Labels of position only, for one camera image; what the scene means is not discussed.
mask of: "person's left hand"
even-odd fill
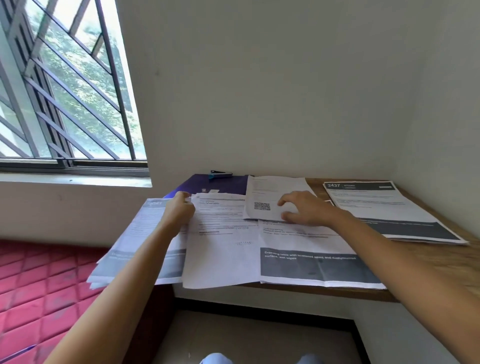
[[[158,227],[169,229],[177,235],[182,225],[188,224],[195,212],[195,206],[185,201],[185,198],[190,196],[188,192],[178,191],[167,203]]]

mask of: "window frame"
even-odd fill
[[[60,28],[66,30],[63,24],[61,24],[61,22],[59,22],[59,20],[53,16],[57,1],[58,0],[48,0],[48,4],[45,8],[43,8],[38,2],[38,0],[33,0],[33,2],[36,3],[37,6],[39,6],[40,9],[42,9],[43,11],[39,33],[42,31],[42,28],[43,31],[46,32],[51,22],[55,22],[57,25],[60,26]],[[61,108],[55,106],[55,104],[51,103],[51,101],[49,101],[45,96],[39,96],[38,91],[35,90],[32,85],[32,82],[36,83],[41,88],[43,88],[45,93],[47,93],[54,101],[56,101],[53,96],[49,81],[49,77],[51,77],[51,74],[48,72],[48,69],[41,67],[41,63],[39,61],[36,61],[36,54],[38,53],[40,45],[48,46],[48,44],[46,44],[42,35],[34,36],[25,11],[26,0],[0,0],[0,23],[2,27],[0,31],[5,31],[5,36],[7,37],[7,41],[10,45],[10,49],[12,50],[13,58],[15,59],[21,77],[24,80],[24,87],[28,93],[33,109],[37,114],[37,119],[39,118],[38,113],[40,112],[43,113],[44,116],[47,116],[48,121],[50,122],[41,122],[40,120],[37,121],[43,132],[52,157],[51,159],[39,158],[38,154],[37,156],[35,156],[35,152],[34,158],[31,159],[1,158],[0,156],[0,172],[59,173],[133,177],[149,176],[147,161],[136,160],[135,158],[135,150],[130,133],[130,127],[128,125],[125,104],[123,103],[123,97],[120,90],[120,82],[113,59],[113,53],[110,47],[110,40],[108,37],[108,30],[103,15],[101,0],[82,0],[80,2],[79,9],[77,10],[75,18],[72,22],[72,25],[70,29],[67,30],[67,34],[82,48],[86,48],[85,45],[81,43],[78,39],[76,39],[74,35],[71,35],[71,31],[74,28],[78,29],[78,25],[80,24],[85,9],[90,1],[95,3],[102,32],[98,36],[97,42],[92,52],[88,52],[87,54],[89,54],[94,60],[96,60],[97,63],[100,63],[102,65],[103,63],[98,60],[97,54],[95,54],[95,50],[98,51],[102,44],[105,45],[107,58],[110,63],[109,67],[107,66],[109,69],[109,71],[107,72],[111,75],[113,80],[115,93],[118,100],[118,108],[116,109],[120,112],[122,118],[122,123],[125,130],[125,139],[127,141],[127,147],[129,149],[132,160],[78,159],[73,156],[71,139],[66,139],[64,136],[62,136],[61,133],[59,133],[59,129],[64,129],[62,118],[59,113],[59,110],[61,110]],[[29,74],[32,78],[31,82],[26,77],[26,73]],[[18,110],[13,109],[13,111],[17,114],[18,117]],[[32,148],[31,143],[33,143],[33,140],[29,138],[28,141],[29,146]]]

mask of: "paper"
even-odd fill
[[[335,205],[387,238],[430,243],[467,242],[427,211],[404,197],[392,181],[327,182]]]
[[[104,284],[112,282],[160,222],[169,200],[163,198],[147,199],[112,248],[98,261],[98,265],[87,279],[87,282]],[[180,233],[171,241],[155,284],[181,282],[186,242],[187,227],[184,226]]]
[[[243,218],[282,221],[282,212],[298,212],[291,202],[277,205],[283,194],[292,191],[310,191],[315,195],[305,178],[249,176]]]
[[[274,221],[258,223],[261,282],[385,289],[333,230]]]
[[[183,269],[185,288],[211,288],[259,280],[257,221],[244,220],[245,196],[197,194]]]

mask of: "red mattress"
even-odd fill
[[[0,363],[40,364],[102,289],[86,279],[106,249],[0,240]]]

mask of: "light blue pants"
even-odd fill
[[[203,359],[200,364],[233,364],[233,361],[225,355],[215,352]],[[300,358],[297,364],[323,364],[323,362],[315,354],[306,354]]]

